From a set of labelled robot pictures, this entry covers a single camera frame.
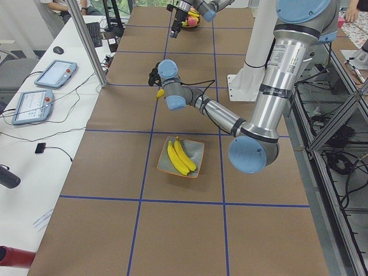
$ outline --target red object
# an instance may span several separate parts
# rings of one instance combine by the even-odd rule
[[[339,20],[338,20],[338,28],[341,28],[345,23],[345,19],[342,18],[342,17],[339,17]]]
[[[25,251],[13,247],[0,246],[0,266],[30,268],[35,252]]]

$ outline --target banana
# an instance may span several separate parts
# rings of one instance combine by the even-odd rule
[[[157,101],[162,96],[165,96],[165,91],[163,89],[160,89],[159,91],[157,91],[157,95],[156,95],[155,100]]]
[[[185,166],[185,164],[180,160],[179,156],[177,155],[177,152],[175,151],[173,143],[171,141],[169,141],[167,145],[167,154],[172,165],[175,167],[175,169],[179,171],[179,173],[183,175],[188,175],[190,173],[188,167]]]
[[[196,164],[194,164],[194,162],[192,160],[190,160],[190,158],[184,152],[184,150],[182,148],[182,144],[179,141],[179,136],[177,136],[175,138],[174,148],[175,148],[175,151],[177,152],[180,160],[183,161],[185,166],[187,166],[190,171],[195,171],[197,169],[197,166],[196,166]]]
[[[199,16],[200,16],[200,14],[199,14],[199,13],[196,13],[196,12],[193,12],[193,11],[189,11],[189,12],[188,12],[188,15],[190,15],[190,16],[195,16],[195,17],[199,17]]]

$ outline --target tablet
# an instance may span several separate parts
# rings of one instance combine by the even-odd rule
[[[23,92],[19,97],[11,123],[22,125],[45,121],[51,114],[52,105],[53,93],[50,89]]]
[[[38,86],[58,89],[71,78],[75,70],[75,62],[54,60],[34,82]]]

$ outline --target keyboard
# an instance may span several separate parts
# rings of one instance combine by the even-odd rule
[[[90,36],[93,42],[93,46],[95,48],[101,47],[102,46],[102,35],[99,30],[99,23],[92,22],[92,23],[86,23],[86,25],[87,25],[87,30],[90,33]]]

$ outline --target light blue joint cap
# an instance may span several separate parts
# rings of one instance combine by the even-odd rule
[[[185,99],[178,95],[166,97],[166,104],[171,111],[183,109],[186,106]]]
[[[285,23],[299,24],[319,16],[331,0],[277,0],[277,16]]]
[[[333,42],[336,39],[337,36],[338,36],[338,32],[337,31],[336,32],[332,32],[332,33],[324,34],[323,36],[320,36],[320,39],[318,40],[318,42],[316,43],[316,45]]]
[[[259,142],[248,136],[239,136],[229,146],[232,165],[246,174],[255,174],[266,166],[266,152]]]
[[[203,18],[207,21],[207,22],[211,22],[214,17],[216,16],[216,12],[214,10],[209,10],[205,13],[205,15],[203,16]]]
[[[165,59],[160,62],[158,70],[161,78],[169,79],[177,75],[178,66],[171,59]]]

